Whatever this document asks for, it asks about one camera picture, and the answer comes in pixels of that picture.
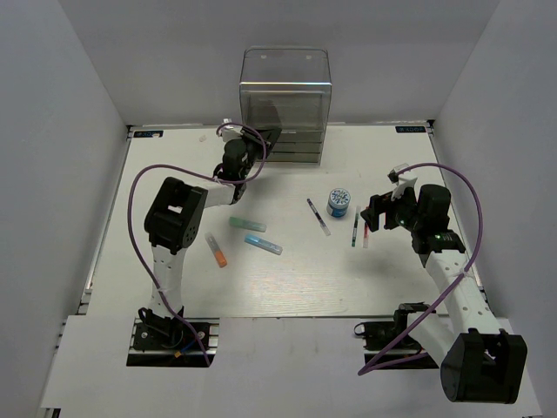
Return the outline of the green pen refill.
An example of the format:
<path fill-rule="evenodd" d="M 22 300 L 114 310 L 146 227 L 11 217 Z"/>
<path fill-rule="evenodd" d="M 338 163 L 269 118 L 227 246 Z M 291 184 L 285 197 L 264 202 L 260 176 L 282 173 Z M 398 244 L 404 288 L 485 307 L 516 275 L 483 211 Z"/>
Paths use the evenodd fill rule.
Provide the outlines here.
<path fill-rule="evenodd" d="M 360 206 L 356 206 L 356 209 L 354 211 L 353 224 L 352 224 L 352 237 L 351 237 L 352 248 L 355 248 L 357 243 L 360 212 L 361 212 Z"/>

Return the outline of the green highlighter marker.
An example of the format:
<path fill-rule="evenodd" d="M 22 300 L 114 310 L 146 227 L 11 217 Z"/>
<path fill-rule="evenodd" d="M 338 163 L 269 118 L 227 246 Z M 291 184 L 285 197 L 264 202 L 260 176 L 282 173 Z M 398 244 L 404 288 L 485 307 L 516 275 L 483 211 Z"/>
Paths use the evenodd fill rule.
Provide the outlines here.
<path fill-rule="evenodd" d="M 230 217 L 229 225 L 235 228 L 245 229 L 249 231 L 264 233 L 266 231 L 266 224 L 256 221 L 242 219 L 238 217 Z"/>

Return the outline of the red pen refill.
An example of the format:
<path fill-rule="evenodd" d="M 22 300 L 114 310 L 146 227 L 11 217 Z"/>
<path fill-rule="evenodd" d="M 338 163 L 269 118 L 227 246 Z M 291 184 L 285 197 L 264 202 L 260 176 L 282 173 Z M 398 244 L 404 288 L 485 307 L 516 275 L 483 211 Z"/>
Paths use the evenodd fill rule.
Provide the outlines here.
<path fill-rule="evenodd" d="M 367 224 L 364 224 L 364 234 L 363 234 L 363 241 L 362 241 L 363 248 L 369 247 L 369 234 L 370 234 L 369 227 Z"/>

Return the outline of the blue highlighter marker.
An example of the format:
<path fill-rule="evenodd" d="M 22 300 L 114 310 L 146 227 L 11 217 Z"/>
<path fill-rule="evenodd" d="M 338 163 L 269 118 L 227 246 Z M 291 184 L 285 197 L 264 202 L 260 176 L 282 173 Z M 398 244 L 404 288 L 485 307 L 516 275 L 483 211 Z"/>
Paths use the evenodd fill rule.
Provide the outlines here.
<path fill-rule="evenodd" d="M 260 248 L 262 250 L 265 250 L 269 253 L 273 253 L 275 255 L 281 255 L 283 252 L 282 246 L 274 244 L 268 240 L 262 239 L 261 237 L 253 234 L 245 235 L 245 243 Z"/>

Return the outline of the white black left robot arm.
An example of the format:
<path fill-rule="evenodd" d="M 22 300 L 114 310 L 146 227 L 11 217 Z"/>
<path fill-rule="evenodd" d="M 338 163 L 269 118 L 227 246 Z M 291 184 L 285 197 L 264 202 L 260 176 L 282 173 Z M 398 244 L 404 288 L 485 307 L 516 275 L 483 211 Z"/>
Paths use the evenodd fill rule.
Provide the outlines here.
<path fill-rule="evenodd" d="M 253 166 L 267 159 L 281 132 L 279 127 L 258 130 L 224 122 L 217 128 L 217 135 L 225 141 L 224 154 L 212 175 L 177 169 L 209 184 L 187 185 L 168 177 L 160 186 L 144 220 L 152 264 L 138 257 L 151 278 L 151 299 L 138 314 L 164 347 L 175 347 L 184 337 L 183 266 L 187 249 L 198 236 L 204 210 L 240 201 L 247 183 L 259 175 L 252 171 Z"/>

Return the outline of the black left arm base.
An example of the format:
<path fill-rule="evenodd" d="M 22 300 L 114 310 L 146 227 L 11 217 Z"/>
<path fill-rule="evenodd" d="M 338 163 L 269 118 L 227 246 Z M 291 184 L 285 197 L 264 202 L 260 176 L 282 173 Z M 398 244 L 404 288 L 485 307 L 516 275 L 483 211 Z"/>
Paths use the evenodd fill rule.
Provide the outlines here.
<path fill-rule="evenodd" d="M 141 308 L 134 320 L 128 367 L 209 367 L 218 349 L 219 320 L 190 319 L 187 327 L 173 317 Z"/>

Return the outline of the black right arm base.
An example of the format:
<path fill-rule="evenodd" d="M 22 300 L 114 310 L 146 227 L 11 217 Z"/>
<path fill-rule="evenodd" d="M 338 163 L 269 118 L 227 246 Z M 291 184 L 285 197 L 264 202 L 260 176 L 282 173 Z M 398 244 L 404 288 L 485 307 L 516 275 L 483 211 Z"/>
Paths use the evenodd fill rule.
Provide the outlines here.
<path fill-rule="evenodd" d="M 421 314 L 426 311 L 428 305 L 424 302 L 403 303 L 395 310 L 393 317 L 387 320 L 368 320 L 361 321 L 353 328 L 356 338 L 364 341 L 364 363 L 370 361 L 375 354 L 383 349 L 395 337 L 397 337 L 411 323 L 408 319 L 409 314 Z M 427 351 L 410 335 L 398 342 L 384 356 L 377 365 L 405 360 L 414 355 L 421 355 L 421 358 L 414 361 L 405 361 L 397 364 L 387 365 L 385 370 L 402 369 L 438 369 Z"/>

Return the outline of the blue white round jar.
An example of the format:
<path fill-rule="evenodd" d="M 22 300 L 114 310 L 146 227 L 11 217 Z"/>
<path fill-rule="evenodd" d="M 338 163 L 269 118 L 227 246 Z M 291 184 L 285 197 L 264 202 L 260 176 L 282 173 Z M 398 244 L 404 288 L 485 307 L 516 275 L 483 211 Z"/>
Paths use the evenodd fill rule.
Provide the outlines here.
<path fill-rule="evenodd" d="M 351 195 L 345 188 L 335 188 L 330 191 L 326 211 L 333 218 L 342 218 L 346 215 L 351 202 Z"/>

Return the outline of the orange highlighter marker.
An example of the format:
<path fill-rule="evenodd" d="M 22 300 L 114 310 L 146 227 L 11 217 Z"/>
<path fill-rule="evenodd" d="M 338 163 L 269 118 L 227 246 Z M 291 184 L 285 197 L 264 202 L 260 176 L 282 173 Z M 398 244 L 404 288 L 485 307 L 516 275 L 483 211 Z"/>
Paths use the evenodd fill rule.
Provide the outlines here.
<path fill-rule="evenodd" d="M 225 266 L 227 266 L 227 259 L 224 256 L 224 253 L 222 252 L 218 242 L 216 241 L 215 237 L 211 234 L 211 233 L 206 233 L 205 234 L 205 241 L 207 242 L 207 245 L 210 247 L 211 252 L 214 256 L 214 259 L 216 260 L 218 266 L 220 268 L 223 268 Z"/>

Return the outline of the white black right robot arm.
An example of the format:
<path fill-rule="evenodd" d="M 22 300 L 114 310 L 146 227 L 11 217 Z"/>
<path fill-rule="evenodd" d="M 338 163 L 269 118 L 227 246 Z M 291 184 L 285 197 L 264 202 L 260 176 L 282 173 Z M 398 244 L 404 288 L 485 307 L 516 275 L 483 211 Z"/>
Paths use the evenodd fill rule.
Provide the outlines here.
<path fill-rule="evenodd" d="M 440 290 L 440 300 L 399 306 L 393 339 L 370 359 L 364 371 L 383 368 L 380 358 L 397 345 L 413 347 L 440 369 L 440 382 L 452 402 L 513 404 L 527 359 L 523 337 L 510 334 L 495 318 L 475 278 L 460 236 L 448 226 L 451 193 L 441 185 L 418 192 L 399 186 L 373 195 L 361 213 L 369 230 L 405 228 L 422 266 Z"/>

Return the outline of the clear acrylic drawer organizer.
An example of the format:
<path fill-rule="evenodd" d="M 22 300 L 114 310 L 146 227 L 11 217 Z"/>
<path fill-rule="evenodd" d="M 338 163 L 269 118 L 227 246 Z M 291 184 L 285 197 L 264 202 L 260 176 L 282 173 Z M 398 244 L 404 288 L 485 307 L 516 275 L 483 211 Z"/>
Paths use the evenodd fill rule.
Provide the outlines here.
<path fill-rule="evenodd" d="M 252 46 L 239 80 L 242 121 L 281 133 L 272 162 L 320 163 L 332 102 L 328 52 L 309 46 Z"/>

